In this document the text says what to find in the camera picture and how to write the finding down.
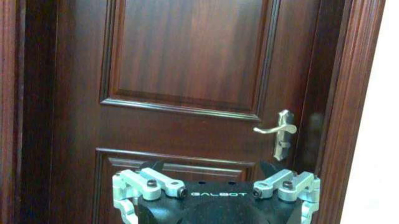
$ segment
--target silver door handle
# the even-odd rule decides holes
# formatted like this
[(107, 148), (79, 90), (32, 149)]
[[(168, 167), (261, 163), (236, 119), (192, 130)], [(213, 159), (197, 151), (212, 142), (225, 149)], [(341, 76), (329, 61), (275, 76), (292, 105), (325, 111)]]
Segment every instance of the silver door handle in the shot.
[(260, 133), (260, 134), (271, 134), (271, 133), (276, 133), (279, 131), (284, 131), (284, 132), (288, 132), (291, 134), (295, 134), (296, 133), (296, 126), (291, 125), (291, 124), (284, 124), (284, 125), (280, 125), (279, 127), (273, 127), (273, 128), (269, 128), (269, 129), (263, 129), (263, 128), (259, 128), (259, 127), (253, 127), (253, 131)]
[(296, 133), (296, 126), (292, 123), (293, 114), (288, 110), (283, 110), (279, 113), (277, 127), (268, 129), (253, 128), (253, 131), (260, 134), (276, 133), (273, 157), (277, 161), (281, 161), (288, 156), (292, 134)]

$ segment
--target door panel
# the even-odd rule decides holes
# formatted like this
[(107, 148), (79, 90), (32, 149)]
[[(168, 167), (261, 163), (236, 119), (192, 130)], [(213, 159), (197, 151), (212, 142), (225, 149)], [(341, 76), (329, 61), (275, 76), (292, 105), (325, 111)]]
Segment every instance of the door panel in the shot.
[(117, 223), (120, 212), (112, 209), (112, 175), (117, 170), (137, 169), (145, 161), (163, 160), (164, 174), (172, 178), (213, 181), (251, 179), (255, 163), (208, 160), (195, 157), (97, 148), (95, 182), (95, 223)]
[[(111, 176), (263, 178), (300, 124), (319, 0), (60, 0), (51, 223), (113, 223)], [(291, 158), (284, 162), (291, 165)]]
[(249, 113), (259, 88), (264, 1), (109, 3), (107, 97), (132, 106), (143, 101)]

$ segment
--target galbot logo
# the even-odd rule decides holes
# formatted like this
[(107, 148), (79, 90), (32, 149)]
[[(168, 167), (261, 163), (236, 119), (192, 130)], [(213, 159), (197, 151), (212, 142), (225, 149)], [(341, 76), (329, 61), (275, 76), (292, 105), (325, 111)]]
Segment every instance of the galbot logo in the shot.
[(192, 192), (191, 196), (209, 196), (209, 197), (239, 197), (239, 196), (245, 196), (248, 193), (227, 193), (227, 192), (220, 192), (220, 193), (208, 193), (208, 192)]

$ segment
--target door frame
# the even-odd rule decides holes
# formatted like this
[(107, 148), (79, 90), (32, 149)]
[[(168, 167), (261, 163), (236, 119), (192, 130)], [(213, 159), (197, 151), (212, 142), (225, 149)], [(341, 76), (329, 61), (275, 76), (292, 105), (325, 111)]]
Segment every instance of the door frame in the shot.
[[(0, 5), (1, 223), (48, 222), (57, 21), (49, 2)], [(320, 0), (292, 167), (323, 180), (313, 223), (340, 221), (383, 8), (384, 0)]]

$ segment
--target bolt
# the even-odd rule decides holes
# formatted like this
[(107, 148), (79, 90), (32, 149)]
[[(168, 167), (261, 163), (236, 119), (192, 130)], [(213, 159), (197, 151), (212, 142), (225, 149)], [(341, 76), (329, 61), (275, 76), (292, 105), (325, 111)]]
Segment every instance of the bolt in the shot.
[(252, 194), (253, 194), (255, 198), (260, 198), (261, 197), (261, 191), (257, 188), (253, 188)]
[(187, 189), (184, 187), (181, 187), (177, 190), (177, 197), (179, 198), (185, 198), (185, 196), (187, 196)]
[(151, 187), (151, 188), (155, 188), (156, 187), (156, 180), (148, 180), (147, 181), (147, 186)]
[(293, 185), (291, 181), (284, 181), (283, 182), (283, 188), (292, 190), (293, 189)]

